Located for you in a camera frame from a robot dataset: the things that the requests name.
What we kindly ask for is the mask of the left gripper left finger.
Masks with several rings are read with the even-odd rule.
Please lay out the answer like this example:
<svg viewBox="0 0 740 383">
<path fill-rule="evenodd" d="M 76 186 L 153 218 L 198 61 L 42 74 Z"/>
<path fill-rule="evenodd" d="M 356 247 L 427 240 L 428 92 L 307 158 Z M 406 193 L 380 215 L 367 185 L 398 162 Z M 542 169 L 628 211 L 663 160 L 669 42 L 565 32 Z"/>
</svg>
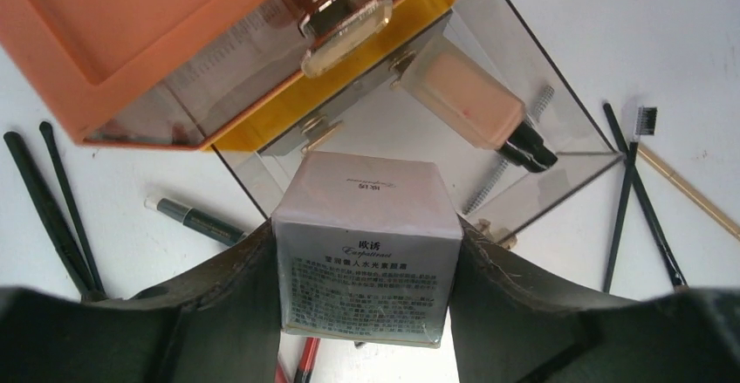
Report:
<svg viewBox="0 0 740 383">
<path fill-rule="evenodd" d="M 269 222 L 133 298 L 1 290 L 4 382 L 271 382 L 279 340 Z"/>
</svg>

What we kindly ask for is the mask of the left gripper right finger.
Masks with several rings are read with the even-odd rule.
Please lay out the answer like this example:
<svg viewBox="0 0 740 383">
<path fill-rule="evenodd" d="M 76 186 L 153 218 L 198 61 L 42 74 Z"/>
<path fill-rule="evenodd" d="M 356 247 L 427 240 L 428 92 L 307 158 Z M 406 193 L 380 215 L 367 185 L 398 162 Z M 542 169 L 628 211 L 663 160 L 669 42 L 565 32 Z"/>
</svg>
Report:
<svg viewBox="0 0 740 383">
<path fill-rule="evenodd" d="M 737 291 L 629 300 L 554 275 L 467 222 L 462 230 L 449 300 L 460 381 L 738 381 Z"/>
</svg>

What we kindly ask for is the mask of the red lipstick black cap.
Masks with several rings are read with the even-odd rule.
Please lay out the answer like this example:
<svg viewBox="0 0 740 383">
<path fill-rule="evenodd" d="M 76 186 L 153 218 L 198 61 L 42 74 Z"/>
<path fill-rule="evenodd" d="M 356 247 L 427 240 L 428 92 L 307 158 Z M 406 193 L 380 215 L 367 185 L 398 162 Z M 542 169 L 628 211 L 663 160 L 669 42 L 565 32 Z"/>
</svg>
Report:
<svg viewBox="0 0 740 383">
<path fill-rule="evenodd" d="M 301 358 L 293 376 L 293 383 L 310 383 L 319 352 L 321 339 L 308 337 L 305 339 Z"/>
</svg>

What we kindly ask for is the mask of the small white box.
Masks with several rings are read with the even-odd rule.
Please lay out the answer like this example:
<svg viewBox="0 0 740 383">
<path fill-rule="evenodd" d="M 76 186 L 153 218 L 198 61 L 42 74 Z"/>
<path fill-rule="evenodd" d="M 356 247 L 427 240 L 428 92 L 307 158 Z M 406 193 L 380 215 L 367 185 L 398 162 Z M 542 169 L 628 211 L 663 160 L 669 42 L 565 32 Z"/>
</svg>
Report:
<svg viewBox="0 0 740 383">
<path fill-rule="evenodd" d="M 441 344 L 463 231 L 435 164 L 311 152 L 271 227 L 285 332 Z"/>
</svg>

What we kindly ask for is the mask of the clear drawer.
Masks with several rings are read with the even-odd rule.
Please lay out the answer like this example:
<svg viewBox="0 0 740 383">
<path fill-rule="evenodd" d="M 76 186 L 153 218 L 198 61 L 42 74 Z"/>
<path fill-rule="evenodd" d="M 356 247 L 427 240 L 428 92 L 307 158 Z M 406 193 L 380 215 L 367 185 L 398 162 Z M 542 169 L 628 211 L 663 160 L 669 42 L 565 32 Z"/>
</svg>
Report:
<svg viewBox="0 0 740 383">
<path fill-rule="evenodd" d="M 317 76 L 399 18 L 399 0 L 265 0 L 90 135 L 200 147 L 295 74 Z"/>
<path fill-rule="evenodd" d="M 429 161 L 440 169 L 457 211 L 492 241 L 521 232 L 621 160 L 510 0 L 455 0 L 403 45 L 419 51 L 444 37 L 522 99 L 557 163 L 541 174 L 477 149 L 419 101 L 392 86 L 384 60 L 301 119 L 256 144 L 243 122 L 213 146 L 265 215 L 278 205 L 315 141 L 319 150 Z"/>
</svg>

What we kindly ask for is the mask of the beige foundation tube black cap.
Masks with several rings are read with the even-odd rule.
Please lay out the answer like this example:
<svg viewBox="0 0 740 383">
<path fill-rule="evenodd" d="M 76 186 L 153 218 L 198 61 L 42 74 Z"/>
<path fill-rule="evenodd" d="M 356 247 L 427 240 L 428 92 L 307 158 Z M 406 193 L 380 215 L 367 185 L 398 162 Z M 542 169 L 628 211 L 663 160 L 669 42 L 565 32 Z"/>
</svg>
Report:
<svg viewBox="0 0 740 383">
<path fill-rule="evenodd" d="M 527 115 L 524 102 L 442 35 L 392 60 L 395 84 L 476 148 L 498 151 Z"/>
</svg>

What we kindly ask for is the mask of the orange three-drawer organizer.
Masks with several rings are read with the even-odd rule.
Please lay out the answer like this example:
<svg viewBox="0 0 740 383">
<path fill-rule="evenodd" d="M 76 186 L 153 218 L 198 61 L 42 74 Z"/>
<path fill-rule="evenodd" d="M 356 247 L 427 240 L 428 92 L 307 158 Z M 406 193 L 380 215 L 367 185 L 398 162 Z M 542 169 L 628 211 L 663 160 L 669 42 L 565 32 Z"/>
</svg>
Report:
<svg viewBox="0 0 740 383">
<path fill-rule="evenodd" d="M 456 0 L 1 0 L 1 45 L 80 145 L 254 151 Z"/>
</svg>

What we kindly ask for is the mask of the clear top drawer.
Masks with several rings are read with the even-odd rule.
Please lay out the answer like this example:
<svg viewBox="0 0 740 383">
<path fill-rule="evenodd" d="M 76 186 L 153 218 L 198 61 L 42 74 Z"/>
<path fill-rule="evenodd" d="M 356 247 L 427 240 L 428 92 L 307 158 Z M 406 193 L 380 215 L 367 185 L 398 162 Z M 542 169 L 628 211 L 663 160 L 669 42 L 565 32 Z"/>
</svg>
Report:
<svg viewBox="0 0 740 383">
<path fill-rule="evenodd" d="M 295 74 L 317 76 L 399 18 L 399 0 L 265 0 L 90 135 L 200 147 Z"/>
</svg>

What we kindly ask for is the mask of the pink lip gloss tube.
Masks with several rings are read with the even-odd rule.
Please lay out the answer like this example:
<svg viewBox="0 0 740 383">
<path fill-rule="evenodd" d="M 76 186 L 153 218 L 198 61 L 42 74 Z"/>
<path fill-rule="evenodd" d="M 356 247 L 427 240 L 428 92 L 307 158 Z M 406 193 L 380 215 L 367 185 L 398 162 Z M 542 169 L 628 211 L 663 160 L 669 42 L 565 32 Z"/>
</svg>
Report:
<svg viewBox="0 0 740 383">
<path fill-rule="evenodd" d="M 289 380 L 287 379 L 287 376 L 284 372 L 284 368 L 282 367 L 279 360 L 276 362 L 274 382 L 275 383 L 289 383 Z"/>
</svg>

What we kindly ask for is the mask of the dark concealer stick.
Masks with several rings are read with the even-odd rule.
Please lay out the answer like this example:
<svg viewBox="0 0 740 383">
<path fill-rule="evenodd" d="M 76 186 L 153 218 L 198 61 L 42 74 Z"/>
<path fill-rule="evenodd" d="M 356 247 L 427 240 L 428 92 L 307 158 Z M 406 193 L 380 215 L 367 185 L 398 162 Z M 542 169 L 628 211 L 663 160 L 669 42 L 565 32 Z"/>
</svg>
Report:
<svg viewBox="0 0 740 383">
<path fill-rule="evenodd" d="M 248 235 L 239 227 L 205 211 L 166 197 L 150 195 L 145 199 L 144 206 L 227 247 L 240 243 Z"/>
</svg>

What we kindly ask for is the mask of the grey silver pencil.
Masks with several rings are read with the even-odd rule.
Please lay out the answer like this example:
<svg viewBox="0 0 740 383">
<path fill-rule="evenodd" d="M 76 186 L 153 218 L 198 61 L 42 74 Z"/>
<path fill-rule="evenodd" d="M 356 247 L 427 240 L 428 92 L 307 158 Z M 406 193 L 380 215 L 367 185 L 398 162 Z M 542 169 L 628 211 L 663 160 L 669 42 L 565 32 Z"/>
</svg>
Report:
<svg viewBox="0 0 740 383">
<path fill-rule="evenodd" d="M 515 129 L 512 136 L 498 150 L 498 162 L 490 171 L 490 175 L 483 185 L 473 193 L 463 206 L 462 213 L 468 215 L 480 208 L 486 197 L 503 177 L 509 166 L 525 168 L 530 173 L 542 173 L 558 161 L 558 156 L 545 144 L 545 140 L 537 130 L 540 117 L 552 102 L 554 88 L 545 85 L 539 92 L 533 107 L 527 113 L 524 121 Z"/>
</svg>

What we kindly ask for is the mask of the black powder brush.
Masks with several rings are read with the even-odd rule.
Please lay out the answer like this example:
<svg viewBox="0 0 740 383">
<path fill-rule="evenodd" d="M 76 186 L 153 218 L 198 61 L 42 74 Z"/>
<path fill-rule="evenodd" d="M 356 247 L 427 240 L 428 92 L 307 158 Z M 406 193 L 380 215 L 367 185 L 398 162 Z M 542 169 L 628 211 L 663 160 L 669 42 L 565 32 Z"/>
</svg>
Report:
<svg viewBox="0 0 740 383">
<path fill-rule="evenodd" d="M 79 291 L 82 302 L 93 303 L 104 300 L 106 296 L 94 283 L 92 273 L 88 270 L 79 247 L 72 237 L 61 208 L 33 160 L 23 137 L 17 132 L 9 131 L 3 135 L 3 139 L 16 163 L 51 244 Z"/>
</svg>

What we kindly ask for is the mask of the thin black eyeliner brush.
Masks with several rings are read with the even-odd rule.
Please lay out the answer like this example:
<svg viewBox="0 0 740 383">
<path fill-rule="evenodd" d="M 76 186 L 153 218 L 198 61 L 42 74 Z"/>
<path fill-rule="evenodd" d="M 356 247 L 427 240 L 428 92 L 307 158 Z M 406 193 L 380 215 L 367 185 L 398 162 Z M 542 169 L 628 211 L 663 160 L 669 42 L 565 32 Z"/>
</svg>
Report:
<svg viewBox="0 0 740 383">
<path fill-rule="evenodd" d="M 105 296 L 106 290 L 102 283 L 99 269 L 95 262 L 89 239 L 87 237 L 84 224 L 82 223 L 79 214 L 78 206 L 72 192 L 72 187 L 68 181 L 67 173 L 65 171 L 65 167 L 62 162 L 60 152 L 58 150 L 57 142 L 55 140 L 53 127 L 50 122 L 44 120 L 39 124 L 38 129 L 44 137 L 45 145 L 51 157 L 51 162 L 55 171 L 55 175 L 57 176 L 60 189 L 65 199 L 65 204 L 69 211 L 73 227 L 75 228 L 75 232 L 79 241 L 79 247 L 82 251 L 82 257 L 84 258 L 87 271 L 89 272 L 90 278 L 92 279 L 94 289 Z"/>
</svg>

